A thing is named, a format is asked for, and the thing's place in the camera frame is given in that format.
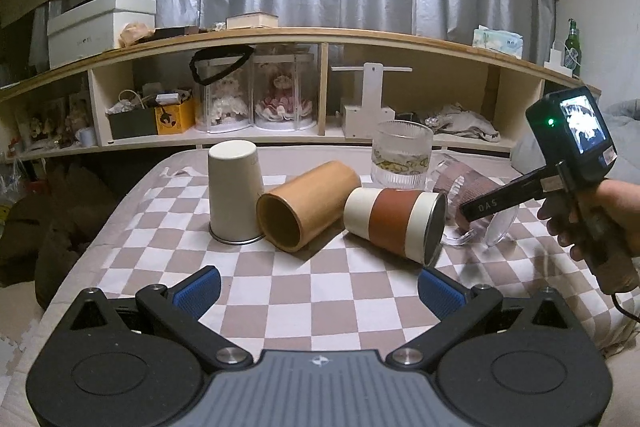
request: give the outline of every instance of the black and yellow box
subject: black and yellow box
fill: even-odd
[[[156,107],[158,134],[180,134],[195,125],[193,97],[186,102]]]

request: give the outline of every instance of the beer bottle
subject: beer bottle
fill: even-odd
[[[575,77],[579,77],[581,63],[582,52],[580,51],[578,27],[573,19],[569,19],[569,36],[564,43],[564,66],[572,70]]]

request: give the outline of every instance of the sticker on device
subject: sticker on device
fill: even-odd
[[[604,153],[602,153],[602,157],[604,158],[604,163],[606,163],[607,166],[609,166],[611,165],[613,160],[615,160],[618,157],[618,155],[616,154],[615,149],[613,149],[613,146],[611,146]]]

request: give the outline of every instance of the checkered tablecloth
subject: checkered tablecloth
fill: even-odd
[[[265,189],[287,181],[264,176]],[[363,186],[370,185],[368,176]],[[222,275],[222,295],[200,321],[257,358],[271,349],[367,349],[386,354],[438,320],[417,296],[420,266],[345,232],[339,223],[295,255],[267,240],[232,247],[209,232],[208,180],[190,168],[165,171],[113,244],[95,285],[109,297],[151,283],[174,285],[202,266]],[[466,286],[488,283],[524,297],[551,285],[599,347],[624,341],[633,324],[613,309],[584,262],[575,263],[522,205],[497,247],[445,247],[436,267]],[[621,295],[640,311],[638,291]]]

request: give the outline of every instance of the device screen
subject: device screen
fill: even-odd
[[[560,102],[580,154],[604,142],[605,136],[589,99],[583,94]]]

